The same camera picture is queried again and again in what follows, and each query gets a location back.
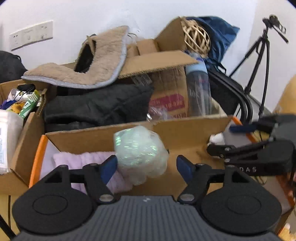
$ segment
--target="wicker ball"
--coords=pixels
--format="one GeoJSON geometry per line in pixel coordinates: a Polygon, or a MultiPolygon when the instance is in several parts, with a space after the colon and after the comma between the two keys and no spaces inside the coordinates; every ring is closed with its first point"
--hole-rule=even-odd
{"type": "Polygon", "coordinates": [[[199,26],[195,20],[183,18],[181,23],[187,49],[199,53],[203,58],[207,57],[211,48],[211,40],[206,30],[199,26]]]}

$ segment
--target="transparent plastic bottle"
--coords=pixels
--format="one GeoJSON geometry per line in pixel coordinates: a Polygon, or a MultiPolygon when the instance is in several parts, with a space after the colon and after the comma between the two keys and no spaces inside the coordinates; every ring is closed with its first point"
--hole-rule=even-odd
{"type": "Polygon", "coordinates": [[[190,116],[204,116],[212,113],[212,99],[207,68],[198,53],[191,53],[197,64],[185,68],[190,116]]]}

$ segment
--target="gray ribbed surface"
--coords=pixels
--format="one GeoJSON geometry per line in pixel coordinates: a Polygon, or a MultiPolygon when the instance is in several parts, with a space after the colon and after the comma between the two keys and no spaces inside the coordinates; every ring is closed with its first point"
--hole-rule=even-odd
{"type": "Polygon", "coordinates": [[[170,196],[123,196],[99,206],[84,226],[59,236],[33,236],[22,232],[14,241],[280,241],[273,233],[237,237],[206,224],[192,206],[175,203],[170,196]]]}

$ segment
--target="wall outlet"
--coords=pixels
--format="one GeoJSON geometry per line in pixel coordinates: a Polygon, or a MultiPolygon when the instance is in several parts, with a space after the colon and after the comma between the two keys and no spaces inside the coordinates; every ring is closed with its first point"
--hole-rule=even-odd
{"type": "Polygon", "coordinates": [[[22,30],[22,44],[30,44],[36,42],[36,27],[26,28],[22,30]]]}
{"type": "Polygon", "coordinates": [[[46,23],[41,23],[35,26],[36,27],[36,39],[37,41],[51,39],[53,37],[53,21],[46,23]]]}
{"type": "Polygon", "coordinates": [[[16,49],[21,46],[23,46],[22,43],[22,31],[15,32],[13,34],[9,35],[9,44],[10,44],[10,49],[16,49]]]}

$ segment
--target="lavender fabric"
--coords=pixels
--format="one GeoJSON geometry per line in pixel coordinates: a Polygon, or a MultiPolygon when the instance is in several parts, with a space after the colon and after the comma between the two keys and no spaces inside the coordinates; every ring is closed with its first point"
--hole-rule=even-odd
{"type": "MultiPolygon", "coordinates": [[[[56,167],[66,164],[69,169],[81,169],[84,165],[90,163],[102,164],[111,155],[115,155],[115,152],[85,152],[80,155],[71,154],[69,152],[60,152],[54,154],[53,159],[56,167]]],[[[72,183],[71,186],[74,189],[86,193],[84,184],[72,183]]],[[[131,190],[133,185],[116,171],[107,183],[107,187],[112,193],[120,193],[131,190]]]]}

